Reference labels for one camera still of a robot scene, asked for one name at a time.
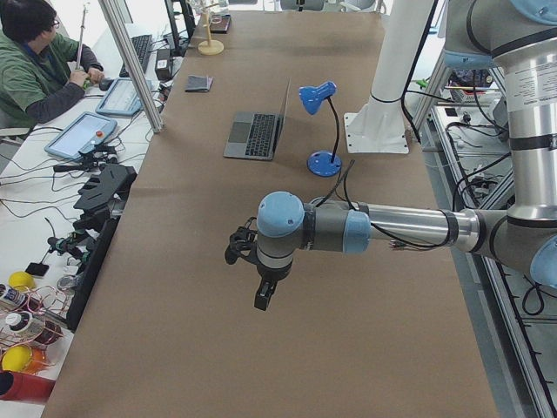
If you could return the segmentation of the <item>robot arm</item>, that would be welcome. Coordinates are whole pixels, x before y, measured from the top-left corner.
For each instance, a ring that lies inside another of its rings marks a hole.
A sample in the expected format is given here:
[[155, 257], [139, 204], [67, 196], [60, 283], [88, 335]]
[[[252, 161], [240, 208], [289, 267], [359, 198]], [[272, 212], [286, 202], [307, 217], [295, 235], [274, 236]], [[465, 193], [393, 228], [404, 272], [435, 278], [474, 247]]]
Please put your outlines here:
[[506, 210], [442, 203], [411, 208], [352, 199], [305, 203], [272, 192], [259, 204], [250, 260], [267, 309], [291, 271], [296, 250], [364, 252], [389, 239], [421, 252], [453, 246], [496, 260], [541, 285], [556, 284], [556, 4], [553, 1], [452, 1], [446, 54], [472, 68], [504, 73], [514, 203]]

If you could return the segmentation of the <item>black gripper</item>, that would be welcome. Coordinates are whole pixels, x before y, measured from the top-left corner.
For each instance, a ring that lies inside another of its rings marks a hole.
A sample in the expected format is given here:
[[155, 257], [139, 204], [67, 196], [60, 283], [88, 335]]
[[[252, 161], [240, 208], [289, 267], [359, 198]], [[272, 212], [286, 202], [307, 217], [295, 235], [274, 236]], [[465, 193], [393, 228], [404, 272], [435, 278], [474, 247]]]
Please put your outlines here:
[[257, 271], [261, 281], [255, 293], [254, 307], [259, 310], [266, 310], [270, 305], [278, 283], [288, 276], [291, 268], [289, 266], [281, 268], [258, 266]]

